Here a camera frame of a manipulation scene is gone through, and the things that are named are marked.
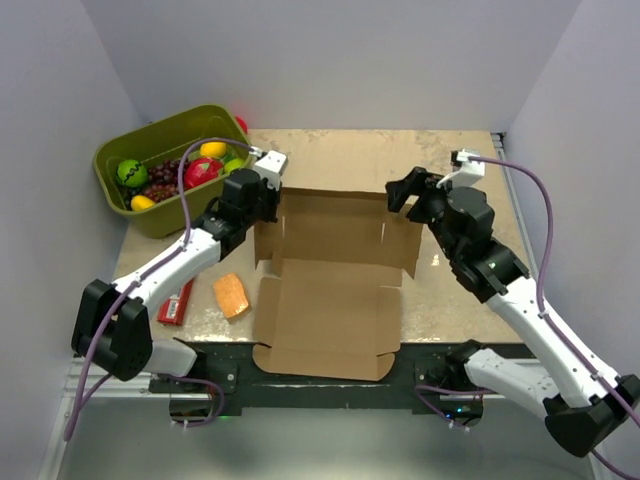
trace grapes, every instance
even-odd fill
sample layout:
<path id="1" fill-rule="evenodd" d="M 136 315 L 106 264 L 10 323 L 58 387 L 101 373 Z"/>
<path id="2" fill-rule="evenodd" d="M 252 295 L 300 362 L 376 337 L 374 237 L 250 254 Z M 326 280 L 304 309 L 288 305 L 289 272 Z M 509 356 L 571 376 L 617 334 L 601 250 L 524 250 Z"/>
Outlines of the grapes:
<path id="1" fill-rule="evenodd" d="M 187 173 L 191 161 L 186 160 L 183 166 L 182 178 Z M 148 183 L 143 188 L 125 188 L 122 191 L 122 199 L 125 207 L 131 210 L 131 199 L 136 195 L 144 195 L 156 203 L 179 195 L 178 191 L 178 167 L 180 158 L 167 158 L 162 163 L 148 166 Z"/>

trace cable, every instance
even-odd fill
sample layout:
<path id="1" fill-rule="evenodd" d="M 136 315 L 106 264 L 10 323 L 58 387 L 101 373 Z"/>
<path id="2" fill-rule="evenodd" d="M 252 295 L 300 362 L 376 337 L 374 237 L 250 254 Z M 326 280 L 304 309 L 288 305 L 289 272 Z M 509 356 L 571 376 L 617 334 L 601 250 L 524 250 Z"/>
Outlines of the cable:
<path id="1" fill-rule="evenodd" d="M 440 388 L 440 387 L 432 387 L 431 385 L 416 385 L 414 388 L 416 395 L 418 395 L 418 398 L 420 399 L 420 401 L 422 403 L 424 403 L 433 413 L 435 413 L 436 415 L 438 415 L 440 418 L 442 418 L 443 420 L 445 420 L 446 422 L 449 422 L 450 426 L 455 426 L 458 428 L 462 428 L 465 431 L 469 431 L 469 427 L 466 424 L 460 423 L 456 420 L 454 420 L 453 418 L 447 417 L 447 415 L 440 410 L 438 407 L 436 407 L 433 403 L 431 403 L 429 400 L 427 400 L 426 398 L 424 398 L 422 396 L 422 393 L 420 393 L 423 390 L 426 390 L 427 392 L 434 392 L 434 393 L 439 393 L 442 395 L 489 395 L 492 393 L 495 393 L 491 390 L 487 390 L 487 389 L 480 389 L 480 390 L 472 390 L 472 391 L 468 391 L 468 392 L 463 392 L 463 391 L 457 391 L 457 390 L 447 390 L 446 388 Z"/>
<path id="2" fill-rule="evenodd" d="M 184 193 L 184 182 L 183 182 L 183 172 L 184 172 L 184 164 L 187 161 L 187 157 L 191 152 L 193 152 L 200 145 L 207 142 L 224 142 L 231 145 L 236 145 L 238 147 L 242 147 L 251 152 L 251 147 L 245 143 L 239 142 L 237 140 L 231 140 L 228 138 L 206 138 L 204 140 L 199 140 L 191 145 L 182 155 L 180 159 L 180 164 L 178 165 L 178 192 L 180 194 L 180 203 L 182 203 L 182 211 L 184 212 L 184 221 L 185 221 L 185 231 L 184 231 L 184 242 L 183 244 L 176 248 L 173 252 L 171 252 L 166 257 L 158 260 L 155 264 L 151 265 L 147 270 L 142 272 L 140 275 L 140 281 L 133 281 L 131 284 L 123 290 L 123 292 L 116 298 L 116 301 L 113 302 L 107 313 L 103 317 L 100 325 L 96 329 L 93 334 L 93 338 L 91 339 L 91 343 L 89 344 L 89 348 L 87 349 L 87 353 L 84 357 L 84 363 L 82 364 L 82 370 L 80 372 L 80 376 L 78 377 L 78 386 L 76 387 L 76 396 L 73 401 L 73 408 L 71 410 L 71 415 L 69 416 L 69 421 L 67 422 L 67 426 L 64 430 L 64 441 L 68 442 L 73 436 L 73 432 L 76 428 L 76 424 L 78 423 L 78 418 L 80 416 L 80 411 L 84 407 L 84 405 L 89 401 L 91 396 L 95 393 L 95 391 L 106 381 L 106 378 L 98 381 L 97 388 L 94 385 L 86 395 L 84 395 L 84 389 L 87 384 L 87 377 L 89 376 L 89 367 L 91 366 L 91 361 L 93 360 L 93 356 L 96 353 L 96 349 L 98 348 L 98 342 L 100 341 L 100 337 L 104 333 L 107 325 L 111 321 L 111 317 L 115 315 L 120 306 L 124 303 L 124 301 L 129 297 L 131 292 L 140 286 L 141 282 L 144 281 L 149 275 L 153 272 L 157 271 L 159 268 L 162 268 L 164 265 L 172 261 L 183 251 L 184 247 L 189 244 L 189 240 L 191 239 L 191 216 L 189 214 L 189 205 L 187 204 L 187 198 Z"/>
<path id="3" fill-rule="evenodd" d="M 211 387 L 218 393 L 218 397 L 220 398 L 220 401 L 218 402 L 218 408 L 216 408 L 216 411 L 211 413 L 204 420 L 199 420 L 197 422 L 188 422 L 185 420 L 183 422 L 178 422 L 178 423 L 183 423 L 186 428 L 201 427 L 201 426 L 210 424 L 220 416 L 220 414 L 222 413 L 222 410 L 224 409 L 224 390 L 222 390 L 220 385 L 210 382 L 209 380 L 201 380 L 199 378 L 175 377 L 173 375 L 167 375 L 167 377 L 173 380 L 174 382 L 197 383 L 199 385 L 205 385 L 207 387 Z"/>
<path id="4" fill-rule="evenodd" d="M 629 416 L 633 419 L 636 425 L 640 427 L 640 415 L 635 412 L 633 407 L 629 405 L 629 403 L 620 395 L 616 389 L 606 380 L 604 379 L 598 372 L 598 369 L 591 363 L 591 361 L 580 351 L 578 347 L 576 347 L 573 342 L 562 332 L 562 330 L 558 327 L 558 325 L 553 321 L 551 316 L 546 313 L 546 308 L 544 306 L 544 282 L 547 276 L 547 267 L 549 265 L 549 257 L 551 256 L 551 247 L 553 246 L 553 208 L 551 205 L 551 197 L 549 196 L 549 192 L 547 191 L 542 180 L 533 173 L 533 171 L 529 170 L 522 165 L 516 165 L 508 162 L 503 162 L 501 160 L 496 160 L 493 158 L 486 157 L 469 157 L 470 160 L 475 160 L 483 163 L 490 163 L 493 165 L 499 165 L 501 167 L 512 168 L 521 173 L 527 175 L 534 183 L 537 185 L 540 193 L 542 194 L 542 198 L 544 200 L 544 205 L 547 210 L 547 239 L 545 241 L 544 253 L 542 255 L 542 262 L 540 263 L 540 271 L 538 273 L 538 282 L 536 284 L 536 303 L 538 305 L 538 310 L 540 311 L 540 315 L 545 320 L 549 328 L 553 330 L 553 332 L 558 336 L 558 338 L 566 345 L 566 347 L 571 350 L 571 352 L 576 356 L 580 363 L 584 365 L 584 367 L 589 371 L 589 373 L 596 378 L 598 382 L 604 387 L 604 389 L 611 394 L 613 398 L 620 404 L 620 406 L 629 414 Z M 616 475 L 627 479 L 627 480 L 640 480 L 640 477 L 632 477 L 628 474 L 621 472 L 617 467 L 613 466 L 609 463 L 605 458 L 603 458 L 600 454 L 598 454 L 595 450 L 593 455 L 600 460 L 609 470 L 611 470 Z"/>

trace red candy bar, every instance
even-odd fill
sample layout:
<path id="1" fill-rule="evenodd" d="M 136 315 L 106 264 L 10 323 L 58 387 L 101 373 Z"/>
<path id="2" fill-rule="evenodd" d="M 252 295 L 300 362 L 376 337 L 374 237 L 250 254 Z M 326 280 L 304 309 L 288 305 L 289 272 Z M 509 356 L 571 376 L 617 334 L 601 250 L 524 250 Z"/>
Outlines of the red candy bar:
<path id="1" fill-rule="evenodd" d="M 171 295 L 162 304 L 158 311 L 158 322 L 164 325 L 175 325 L 176 327 L 182 325 L 192 285 L 193 279 L 189 280 L 178 292 Z"/>

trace orange sponge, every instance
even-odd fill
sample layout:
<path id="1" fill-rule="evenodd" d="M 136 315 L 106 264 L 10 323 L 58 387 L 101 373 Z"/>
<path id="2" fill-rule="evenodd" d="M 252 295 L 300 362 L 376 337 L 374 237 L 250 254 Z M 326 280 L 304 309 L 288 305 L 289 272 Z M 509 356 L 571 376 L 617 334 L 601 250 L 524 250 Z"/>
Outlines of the orange sponge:
<path id="1" fill-rule="evenodd" d="M 227 318 L 240 315 L 249 308 L 247 294 L 235 273 L 229 273 L 216 280 L 213 284 L 213 291 L 222 313 Z"/>

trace fruit basket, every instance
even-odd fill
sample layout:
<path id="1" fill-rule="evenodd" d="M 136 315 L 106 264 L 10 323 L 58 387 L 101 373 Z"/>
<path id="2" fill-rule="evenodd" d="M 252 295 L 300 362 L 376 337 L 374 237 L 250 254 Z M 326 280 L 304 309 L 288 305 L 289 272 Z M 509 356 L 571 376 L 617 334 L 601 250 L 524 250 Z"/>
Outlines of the fruit basket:
<path id="1" fill-rule="evenodd" d="M 192 108 L 105 143 L 97 150 L 93 164 L 109 206 L 147 237 L 162 238 L 184 228 L 182 206 L 175 188 L 177 160 L 191 144 L 210 137 L 248 143 L 233 115 L 218 105 Z M 228 146 L 227 155 L 240 159 L 243 165 L 249 161 L 248 152 L 235 146 Z M 190 160 L 197 156 L 195 152 Z M 118 181 L 118 166 L 126 160 L 135 160 L 145 167 L 150 179 L 148 185 L 130 188 Z M 213 197 L 220 195 L 225 177 L 226 174 L 222 174 L 186 191 L 192 220 Z M 158 183 L 153 193 L 149 190 L 146 193 L 158 202 L 141 211 L 130 210 L 131 196 L 145 193 L 154 185 L 151 179 Z"/>

